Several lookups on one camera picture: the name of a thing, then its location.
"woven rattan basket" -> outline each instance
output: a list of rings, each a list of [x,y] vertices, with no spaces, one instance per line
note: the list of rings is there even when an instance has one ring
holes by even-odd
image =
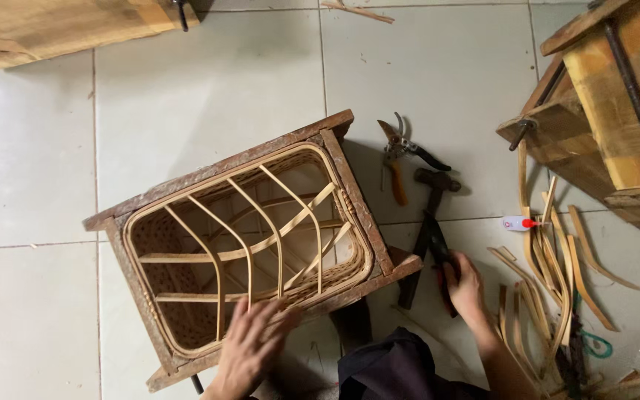
[[[367,276],[368,245],[338,181],[325,151],[305,142],[132,214],[125,248],[177,354],[194,358],[218,347],[232,309],[227,304],[241,297],[285,297],[291,306],[308,307]],[[293,185],[316,190],[296,194]],[[235,207],[240,200],[245,206]],[[347,256],[336,262],[340,243]]]

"tile grout line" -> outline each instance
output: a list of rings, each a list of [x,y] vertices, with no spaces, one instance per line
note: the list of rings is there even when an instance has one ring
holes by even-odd
[[[533,24],[533,7],[528,0],[528,18],[530,20],[530,38],[533,41],[533,62],[535,63],[535,78],[538,85],[540,84],[540,67],[538,67],[538,50],[535,44],[535,25]]]
[[[322,97],[325,105],[325,118],[327,118],[327,85],[325,84],[325,49],[322,42],[322,15],[318,9],[318,28],[320,33],[320,66],[322,67]]]
[[[95,193],[95,214],[98,213],[98,185],[97,185],[97,79],[95,71],[95,48],[93,49],[93,177]]]
[[[93,177],[95,194],[95,214],[98,213],[98,184],[97,184],[97,77],[95,70],[95,48],[93,48]],[[100,231],[95,232],[95,306],[97,311],[98,336],[98,398],[102,400],[102,354],[100,343]]]
[[[611,210],[580,210],[580,214],[586,213],[605,213],[611,212]],[[569,212],[558,212],[558,215],[569,214]],[[463,219],[438,219],[437,222],[459,222],[459,221],[479,221],[482,219],[499,219],[504,216],[479,216],[475,218],[463,218]],[[422,223],[423,221],[402,221],[402,222],[387,222],[387,223],[377,223],[378,226],[394,226],[394,225],[405,225],[408,223]]]
[[[41,246],[58,246],[61,244],[83,244],[83,243],[96,243],[97,241],[76,241],[76,242],[57,242],[57,243],[31,243],[31,244],[14,244],[10,246],[0,246],[0,249],[20,249],[22,247],[32,247],[34,245],[36,247]]]

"curved bamboo rib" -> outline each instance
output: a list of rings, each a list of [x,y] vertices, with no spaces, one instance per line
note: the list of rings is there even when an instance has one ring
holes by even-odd
[[[505,342],[508,349],[510,346],[508,345],[508,330],[505,326],[505,306],[508,302],[508,287],[505,285],[500,285],[500,308],[498,310],[498,325],[500,326],[500,335],[503,337],[503,341]]]
[[[493,255],[495,257],[497,257],[500,261],[503,261],[503,263],[505,265],[507,265],[508,267],[510,267],[511,270],[515,271],[515,273],[517,273],[518,275],[520,275],[521,278],[523,278],[524,280],[528,281],[528,282],[532,282],[532,278],[528,275],[527,272],[523,271],[520,267],[518,267],[514,262],[510,261],[509,259],[506,259],[505,256],[503,256],[503,254],[498,251],[498,249],[495,249],[493,247],[488,247],[487,248],[488,251],[490,251],[491,253],[493,253]],[[556,304],[560,304],[562,303],[559,299],[559,297],[557,297],[557,295],[554,292],[548,291],[548,293],[550,294],[550,296],[552,296],[552,298],[555,300]]]
[[[320,237],[320,224],[318,223],[317,217],[315,217],[315,214],[308,207],[308,205],[305,204],[295,193],[293,193],[293,191],[290,190],[290,188],[286,186],[278,177],[273,175],[273,173],[269,171],[268,168],[266,168],[263,164],[259,165],[258,168],[261,169],[261,171],[265,172],[265,174],[268,175],[269,178],[273,179],[278,184],[278,186],[283,188],[283,190],[285,190],[290,196],[292,196],[293,199],[298,202],[298,204],[303,206],[303,209],[307,211],[308,215],[310,215],[310,218],[313,220],[313,223],[315,224],[315,234],[318,241],[318,258],[320,262],[320,266],[318,267],[318,294],[322,293],[322,239]]]
[[[552,280],[552,274],[550,273],[549,268],[547,267],[547,260],[545,260],[545,254],[543,253],[542,247],[540,247],[540,242],[537,240],[538,237],[535,237],[532,240],[533,244],[533,253],[535,253],[535,259],[538,260],[538,266],[540,267],[540,271],[542,271],[543,277],[545,278],[545,283],[547,284],[546,288],[549,291],[555,290],[555,283]]]
[[[345,235],[345,233],[347,233],[350,230],[351,227],[352,227],[352,224],[349,221],[345,222],[345,224],[342,225],[342,228],[340,228],[340,230],[337,231],[337,233],[335,233],[333,235],[332,239],[330,241],[328,241],[327,244],[325,244],[325,247],[323,247],[321,255],[320,255],[320,259],[323,256],[325,256],[325,254],[327,254],[327,252],[332,248],[332,246],[337,244],[337,242],[340,241],[340,239],[342,239],[342,237]],[[318,260],[318,257],[316,256],[315,259],[312,261],[312,263],[308,264],[307,267],[305,267],[302,270],[300,270],[300,272],[295,274],[295,276],[291,277],[285,283],[285,286],[284,286],[285,290],[288,290],[290,287],[292,287],[293,284],[298,279],[304,277],[308,271],[312,270],[318,264],[318,262],[319,262],[319,260]]]
[[[584,286],[584,281],[582,280],[580,261],[577,259],[577,247],[574,243],[574,237],[572,235],[567,235],[567,240],[570,242],[570,255],[572,256],[572,264],[574,266],[574,282],[577,284],[577,291],[580,293],[580,295],[582,295],[582,298],[584,298],[584,302],[589,305],[589,308],[594,313],[594,315],[599,318],[601,324],[612,332],[618,332],[619,330],[609,322],[609,318],[604,315],[600,308],[591,299],[589,292],[587,292],[587,288]]]
[[[306,193],[306,194],[300,194],[298,195],[298,197],[300,197],[301,199],[313,199],[317,195],[318,193]],[[268,209],[270,207],[281,206],[283,204],[288,204],[288,203],[295,203],[295,199],[293,199],[291,196],[281,197],[279,199],[271,199],[271,200],[258,202],[257,205],[261,206],[264,209]],[[243,219],[243,217],[253,213],[254,209],[258,210],[254,206],[246,207],[245,209],[239,211],[237,214],[234,214],[227,223],[231,226],[234,226],[236,222],[239,222],[241,219]],[[215,241],[219,237],[219,235],[221,235],[221,233],[223,232],[224,232],[223,227],[220,227],[217,230],[215,230],[213,233],[211,233],[211,235],[209,235],[209,242]]]
[[[569,206],[569,209],[572,224],[574,225],[574,229],[577,231],[577,237],[579,237],[580,243],[582,243],[582,252],[584,254],[584,257],[587,259],[587,264],[589,264],[589,266],[598,273],[608,277],[619,285],[623,285],[634,290],[640,290],[640,286],[637,286],[625,280],[624,278],[618,277],[601,267],[601,265],[594,258],[594,254],[591,252],[591,247],[589,245],[589,242],[587,241],[587,233],[584,231],[582,220],[580,219],[579,210],[577,210],[577,207],[575,206]]]
[[[538,229],[538,238],[542,243],[542,250],[545,256],[545,260],[547,261],[547,269],[550,271],[553,282],[556,280],[557,283],[559,283],[559,276],[562,275],[562,269],[560,268],[560,263],[557,262],[555,249],[553,249],[552,243],[547,238],[547,235],[545,234],[545,231],[543,229]],[[562,286],[555,287],[555,294],[560,298],[560,300],[564,301],[562,293]]]
[[[283,249],[281,247],[281,236],[280,233],[278,233],[278,228],[276,228],[276,226],[273,224],[273,221],[271,220],[271,218],[268,216],[268,214],[265,213],[265,211],[263,211],[263,208],[256,203],[251,196],[248,195],[248,193],[246,193],[241,186],[238,186],[236,184],[236,182],[234,182],[233,179],[228,178],[226,179],[226,181],[233,186],[239,193],[241,193],[241,195],[246,199],[246,201],[248,201],[249,203],[251,203],[251,206],[254,207],[256,209],[256,211],[258,211],[258,214],[260,214],[263,219],[266,220],[266,222],[268,223],[268,226],[271,227],[271,231],[273,231],[273,237],[275,237],[275,241],[276,241],[276,245],[278,246],[278,298],[280,299],[280,297],[283,296]]]
[[[527,354],[525,354],[525,347],[523,346],[523,335],[520,329],[520,291],[516,290],[513,294],[513,343],[515,345],[515,350],[518,353],[518,357],[522,360],[522,362],[528,367],[530,370],[530,376],[533,380],[537,380],[537,373],[535,372],[535,368],[530,363],[530,359],[528,359]]]
[[[229,303],[241,301],[246,297],[246,293],[229,293],[225,296],[225,300]],[[217,295],[206,295],[199,293],[160,293],[154,297],[157,302],[175,302],[175,303],[217,303]]]
[[[308,208],[314,209],[317,207],[318,204],[325,200],[325,197],[333,192],[335,187],[333,182],[327,184],[327,186],[320,191],[320,194],[308,204]],[[286,236],[288,232],[298,226],[308,215],[307,213],[306,209],[302,209],[293,219],[280,228],[280,236]],[[275,237],[271,236],[254,244],[250,248],[253,253],[258,253],[261,250],[267,249],[268,246],[271,246],[273,243],[275,243]],[[221,261],[242,259],[244,257],[244,250],[223,251],[218,253],[218,257]],[[139,261],[140,263],[210,263],[211,258],[209,254],[150,253],[140,256]]]
[[[253,253],[251,252],[251,249],[248,247],[246,242],[244,242],[244,240],[241,238],[241,236],[238,233],[236,233],[236,231],[234,231],[233,228],[228,226],[227,223],[224,222],[224,220],[222,220],[221,218],[216,216],[216,214],[212,213],[211,210],[206,208],[203,204],[198,202],[192,196],[187,196],[187,199],[189,201],[191,201],[192,203],[196,204],[200,209],[202,209],[205,213],[207,213],[211,218],[215,219],[216,222],[218,222],[221,226],[226,228],[229,231],[229,233],[231,233],[236,238],[236,240],[239,243],[241,243],[241,246],[243,247],[243,250],[246,252],[246,260],[248,261],[248,309],[251,310],[251,304],[253,304]]]
[[[169,205],[164,206],[164,208],[165,210],[167,210],[169,215],[171,215],[177,222],[179,222],[179,225],[182,225],[182,228],[184,228],[184,230],[187,231],[187,233],[189,233],[189,235],[191,235],[191,237],[193,237],[197,243],[199,243],[199,245],[206,251],[206,253],[211,258],[211,262],[214,264],[214,270],[216,271],[216,292],[217,292],[216,339],[222,340],[224,337],[224,325],[226,323],[224,321],[224,315],[225,315],[224,303],[226,303],[226,296],[224,293],[224,277],[226,276],[226,274],[224,273],[223,269],[221,269],[220,267],[221,262],[219,261],[219,258],[216,255],[216,253],[214,253],[211,250],[209,245],[205,243],[203,239],[197,236],[197,234],[194,233],[194,231],[192,231],[191,228],[189,228],[189,226],[187,226],[187,224],[184,223],[184,221],[182,221],[181,218],[179,218],[179,216],[174,211],[172,211],[172,208],[170,208]]]
[[[542,197],[544,201],[547,201],[547,192],[542,192]],[[569,301],[564,301],[564,303],[569,303],[569,307],[567,308],[566,314],[564,313],[564,304],[562,306],[562,316],[566,317],[565,321],[561,321],[564,323],[564,331],[560,334],[560,339],[562,340],[563,346],[570,345],[570,331],[572,330],[572,304],[574,300],[574,279],[573,279],[573,265],[572,258],[569,257],[570,254],[570,244],[567,242],[567,235],[564,234],[564,229],[562,228],[562,223],[560,222],[560,217],[557,216],[557,207],[553,205],[552,210],[550,211],[550,216],[552,220],[552,226],[555,228],[555,233],[557,234],[557,240],[560,241],[560,248],[562,248],[562,254],[564,254],[564,273],[567,275],[567,281],[565,283],[567,287],[567,292],[562,294],[562,298],[569,298]],[[553,345],[555,350],[555,354],[557,353],[557,347]]]

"glue bottle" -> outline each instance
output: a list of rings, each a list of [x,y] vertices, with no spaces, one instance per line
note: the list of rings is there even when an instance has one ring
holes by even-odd
[[[530,228],[542,225],[542,222],[533,221],[524,216],[504,216],[503,228],[509,231],[529,231]]]

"wooden block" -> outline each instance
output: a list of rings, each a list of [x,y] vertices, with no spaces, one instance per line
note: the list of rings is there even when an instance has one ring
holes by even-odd
[[[191,6],[184,10],[198,25]],[[0,68],[178,28],[169,0],[0,0]]]

